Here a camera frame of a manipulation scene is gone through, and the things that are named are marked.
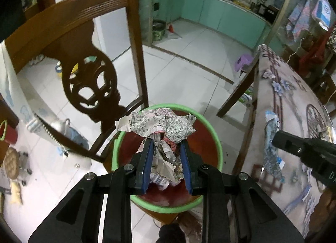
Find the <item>green trash can rim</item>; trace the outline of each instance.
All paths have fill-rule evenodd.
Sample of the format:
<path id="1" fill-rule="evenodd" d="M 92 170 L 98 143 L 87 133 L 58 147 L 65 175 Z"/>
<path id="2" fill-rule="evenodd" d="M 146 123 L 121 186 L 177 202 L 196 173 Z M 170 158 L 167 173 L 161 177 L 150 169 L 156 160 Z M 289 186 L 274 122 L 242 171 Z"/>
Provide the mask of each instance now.
<path id="1" fill-rule="evenodd" d="M 221 146 L 221 141 L 219 140 L 216 131 L 212 127 L 212 125 L 209 123 L 205 117 L 193 110 L 192 108 L 186 107 L 184 105 L 179 105 L 179 104 L 158 104 L 151 106 L 147 109 L 158 109 L 158 108 L 170 108 L 172 110 L 179 110 L 179 111 L 184 111 L 186 113 L 192 113 L 196 116 L 198 120 L 201 121 L 203 125 L 209 130 L 213 140 L 215 141 L 216 148 L 217 148 L 217 155 L 218 155 L 218 164 L 217 168 L 221 170 L 223 166 L 223 150 Z M 118 169 L 118 153 L 119 149 L 122 143 L 122 140 L 127 132 L 122 131 L 119 135 L 119 137 L 114 141 L 114 147 L 113 147 L 113 156 L 112 156 L 112 171 L 115 171 Z M 165 207 L 165 206 L 158 206 L 151 204 L 142 198 L 138 196 L 131 196 L 131 200 L 136 203 L 137 205 L 141 206 L 142 208 L 145 208 L 149 211 L 152 212 L 157 212 L 157 213 L 180 213 L 180 212 L 185 212 L 187 210 L 190 210 L 194 208 L 195 206 L 199 205 L 202 202 L 203 196 L 200 196 L 199 198 L 195 199 L 194 201 L 191 201 L 190 203 L 181 205 L 181 206 L 175 206 L 175 207 Z"/>

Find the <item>teal cabinet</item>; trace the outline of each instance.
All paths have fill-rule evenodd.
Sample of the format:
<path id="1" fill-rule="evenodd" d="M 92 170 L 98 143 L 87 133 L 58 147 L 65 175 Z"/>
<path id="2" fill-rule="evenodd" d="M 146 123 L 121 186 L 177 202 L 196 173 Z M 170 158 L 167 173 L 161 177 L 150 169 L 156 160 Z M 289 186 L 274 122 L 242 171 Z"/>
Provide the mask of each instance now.
<path id="1" fill-rule="evenodd" d="M 184 0 L 181 17 L 198 22 L 201 17 L 204 0 Z"/>
<path id="2" fill-rule="evenodd" d="M 268 44 L 268 47 L 270 47 L 278 56 L 282 56 L 285 49 L 285 46 L 282 44 L 277 34 L 274 35 L 271 42 Z"/>
<path id="3" fill-rule="evenodd" d="M 153 19 L 170 22 L 181 17 L 184 0 L 153 0 L 154 3 L 159 3 L 159 9 L 154 11 L 153 7 Z"/>
<path id="4" fill-rule="evenodd" d="M 217 30 L 253 49 L 265 24 L 264 20 L 252 13 L 230 5 L 223 11 Z"/>
<path id="5" fill-rule="evenodd" d="M 179 19 L 182 16 L 184 0 L 173 0 L 172 4 L 172 21 Z"/>
<path id="6" fill-rule="evenodd" d="M 223 11 L 228 5 L 220 0 L 204 0 L 199 23 L 217 30 Z"/>

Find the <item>floral tablecloth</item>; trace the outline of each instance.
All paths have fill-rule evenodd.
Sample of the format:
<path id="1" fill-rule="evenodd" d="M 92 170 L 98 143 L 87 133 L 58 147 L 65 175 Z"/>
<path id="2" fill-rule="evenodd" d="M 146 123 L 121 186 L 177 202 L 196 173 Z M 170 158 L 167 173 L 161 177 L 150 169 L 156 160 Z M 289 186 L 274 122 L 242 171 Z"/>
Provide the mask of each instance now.
<path id="1" fill-rule="evenodd" d="M 279 150 L 283 183 L 264 168 L 265 113 L 278 116 L 280 130 L 299 137 L 318 137 L 331 128 L 329 116 L 318 98 L 301 77 L 266 45 L 259 46 L 259 84 L 255 123 L 250 146 L 242 167 L 258 181 L 272 200 L 305 237 L 318 229 L 318 217 L 310 217 L 320 200 L 324 186 L 310 175 L 311 169 L 300 159 Z"/>

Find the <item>blue gripper pad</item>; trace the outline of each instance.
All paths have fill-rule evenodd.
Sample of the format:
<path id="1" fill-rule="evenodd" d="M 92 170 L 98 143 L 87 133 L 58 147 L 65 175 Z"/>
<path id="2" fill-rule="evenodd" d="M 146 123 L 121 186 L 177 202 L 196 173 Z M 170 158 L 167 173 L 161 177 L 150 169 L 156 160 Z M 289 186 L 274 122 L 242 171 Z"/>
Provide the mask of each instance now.
<path id="1" fill-rule="evenodd" d="M 144 167 L 143 167 L 143 173 L 142 173 L 142 187 L 141 191 L 143 194 L 146 194 L 146 191 L 148 189 L 149 182 L 151 181 L 150 175 L 151 175 L 151 169 L 152 169 L 152 162 L 153 162 L 153 156 L 154 156 L 154 142 L 151 140 L 148 150 L 147 150 L 147 156 L 144 161 Z"/>
<path id="2" fill-rule="evenodd" d="M 187 151 L 185 147 L 186 140 L 183 140 L 180 144 L 180 157 L 181 157 L 181 163 L 183 168 L 183 176 L 184 176 L 184 182 L 185 187 L 188 190 L 189 194 L 191 195 L 193 192 L 192 182 L 191 182 L 191 169 L 187 157 Z"/>

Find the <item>red cloth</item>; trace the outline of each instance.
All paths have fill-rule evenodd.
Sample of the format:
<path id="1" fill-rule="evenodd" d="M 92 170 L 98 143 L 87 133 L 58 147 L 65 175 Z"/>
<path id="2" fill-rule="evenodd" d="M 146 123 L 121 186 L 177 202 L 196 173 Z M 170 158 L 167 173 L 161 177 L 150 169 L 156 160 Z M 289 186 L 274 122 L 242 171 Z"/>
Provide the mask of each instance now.
<path id="1" fill-rule="evenodd" d="M 324 51 L 326 43 L 331 35 L 334 26 L 331 26 L 324 35 L 322 35 L 312 46 L 309 53 L 299 60 L 299 69 L 297 73 L 301 77 L 306 77 L 313 64 L 322 64 L 324 61 Z"/>

